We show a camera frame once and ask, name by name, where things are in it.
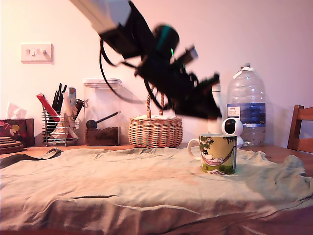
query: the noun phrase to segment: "wicker basket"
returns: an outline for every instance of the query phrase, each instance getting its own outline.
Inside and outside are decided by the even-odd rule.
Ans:
[[[145,148],[179,146],[182,141],[181,118],[174,116],[151,118],[150,100],[148,95],[146,117],[131,118],[128,131],[130,144]],[[161,106],[164,107],[164,94],[161,94]],[[163,115],[163,110],[160,110],[159,115]]]

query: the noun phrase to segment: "wooden chair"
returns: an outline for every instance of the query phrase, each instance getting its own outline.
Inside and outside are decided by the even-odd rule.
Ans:
[[[302,105],[295,105],[287,148],[313,153],[313,138],[299,139],[303,120],[313,121],[313,107],[305,109]]]

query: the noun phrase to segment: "mug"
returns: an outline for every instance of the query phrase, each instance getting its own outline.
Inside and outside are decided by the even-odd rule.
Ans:
[[[191,143],[197,142],[200,156],[191,152]],[[230,175],[235,173],[237,156],[237,135],[201,134],[199,139],[188,143],[189,155],[201,162],[202,171],[210,174]]]

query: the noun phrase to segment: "mug handle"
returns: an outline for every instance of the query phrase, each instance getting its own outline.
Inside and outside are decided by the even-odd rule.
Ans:
[[[189,156],[192,157],[192,158],[195,159],[195,160],[200,161],[201,158],[200,158],[200,157],[196,157],[196,156],[193,155],[193,153],[191,152],[191,143],[192,143],[192,142],[197,142],[198,144],[200,144],[199,139],[192,139],[191,141],[189,141],[189,143],[188,143],[188,145],[187,145]]]

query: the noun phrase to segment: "plastic water bottle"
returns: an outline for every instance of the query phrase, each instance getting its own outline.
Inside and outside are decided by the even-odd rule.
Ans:
[[[239,118],[244,126],[244,145],[263,145],[265,140],[265,89],[250,63],[241,67],[228,85],[227,118]]]
[[[222,133],[222,122],[224,120],[224,108],[222,105],[221,98],[221,85],[216,84],[212,86],[212,94],[216,105],[220,108],[222,117],[217,118],[217,120],[208,120],[207,131],[211,134]]]

